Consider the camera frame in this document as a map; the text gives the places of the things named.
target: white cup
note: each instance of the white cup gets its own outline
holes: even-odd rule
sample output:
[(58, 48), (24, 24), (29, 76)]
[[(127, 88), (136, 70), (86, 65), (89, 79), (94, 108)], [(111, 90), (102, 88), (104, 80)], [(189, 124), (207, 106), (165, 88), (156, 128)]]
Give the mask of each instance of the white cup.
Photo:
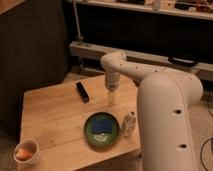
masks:
[[(19, 150), (19, 148), (23, 148), (27, 151), (30, 151), (32, 156), (29, 159), (26, 160), (20, 160), (16, 157), (16, 153)], [(30, 164), (30, 165), (36, 165), (39, 164), (42, 160), (42, 154), (39, 149), (38, 143), (35, 140), (29, 139), (24, 140), (20, 144), (18, 144), (14, 150), (13, 158), (18, 164)]]

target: wooden surface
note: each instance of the wooden surface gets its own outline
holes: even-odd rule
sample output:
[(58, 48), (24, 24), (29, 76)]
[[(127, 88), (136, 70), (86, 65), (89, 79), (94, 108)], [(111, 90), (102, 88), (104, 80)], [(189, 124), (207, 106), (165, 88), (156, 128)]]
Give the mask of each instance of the wooden surface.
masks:
[(16, 7), (26, 0), (0, 0), (0, 15)]
[(81, 101), (75, 82), (25, 93), (20, 139), (36, 139), (43, 161), (33, 167), (19, 166), (19, 171), (71, 171), (140, 149), (138, 126), (132, 137), (120, 136), (117, 143), (105, 151), (92, 149), (83, 132), (86, 119), (95, 112), (113, 114), (120, 125), (129, 111), (136, 112), (134, 83), (122, 76), (115, 105), (109, 106), (104, 76), (81, 81), (90, 96), (89, 103)]

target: black cable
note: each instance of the black cable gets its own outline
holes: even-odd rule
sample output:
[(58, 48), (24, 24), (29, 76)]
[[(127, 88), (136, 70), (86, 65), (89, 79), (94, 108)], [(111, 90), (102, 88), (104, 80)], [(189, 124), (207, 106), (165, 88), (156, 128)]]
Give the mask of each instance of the black cable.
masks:
[(206, 166), (205, 166), (205, 164), (204, 164), (204, 162), (203, 162), (203, 149), (204, 149), (205, 145), (206, 145), (209, 141), (211, 141), (211, 149), (212, 149), (212, 147), (213, 147), (213, 138), (209, 138), (209, 139), (207, 139), (207, 140), (203, 143), (203, 145), (202, 145), (202, 147), (201, 147), (201, 151), (200, 151), (200, 162), (201, 162), (203, 168), (204, 168), (206, 171), (208, 171), (208, 169), (206, 168)]
[(211, 91), (209, 91), (209, 95), (207, 98), (207, 106), (208, 106), (209, 114), (213, 117), (213, 113), (211, 111), (211, 106), (210, 106), (210, 98), (211, 98)]

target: tiled floor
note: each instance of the tiled floor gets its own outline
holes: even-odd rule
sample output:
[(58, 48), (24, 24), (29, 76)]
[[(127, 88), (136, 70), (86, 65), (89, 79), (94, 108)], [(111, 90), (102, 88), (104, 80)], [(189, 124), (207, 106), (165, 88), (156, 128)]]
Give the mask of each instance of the tiled floor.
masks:
[[(73, 68), (67, 75), (64, 82), (78, 80), (89, 76), (96, 76), (103, 72), (94, 72), (93, 70), (85, 70), (79, 74), (78, 68)], [(210, 110), (213, 111), (211, 97)], [(213, 137), (213, 117), (209, 115), (206, 100), (202, 100), (198, 105), (192, 107), (189, 111), (189, 117), (192, 127), (192, 135), (195, 145), (195, 154), (198, 163), (198, 171), (204, 171), (200, 163), (200, 149), (204, 141)], [(12, 158), (13, 149), (16, 142), (6, 133), (0, 130), (0, 171), (14, 171), (16, 164)], [(213, 171), (213, 155), (210, 148), (210, 143), (207, 143), (203, 150), (203, 160), (208, 171)], [(101, 162), (99, 164), (81, 169), (81, 171), (142, 171), (141, 152), (125, 154)]]

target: black remote control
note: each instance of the black remote control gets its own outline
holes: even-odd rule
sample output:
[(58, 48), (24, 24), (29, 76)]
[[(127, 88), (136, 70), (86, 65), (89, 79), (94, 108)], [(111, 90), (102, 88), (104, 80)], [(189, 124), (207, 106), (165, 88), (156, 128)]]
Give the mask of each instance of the black remote control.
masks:
[(82, 85), (82, 83), (81, 82), (77, 82), (76, 86), (77, 86), (77, 90), (78, 90), (83, 102), (84, 103), (89, 102), (89, 96), (88, 96), (86, 90), (84, 89), (84, 86)]

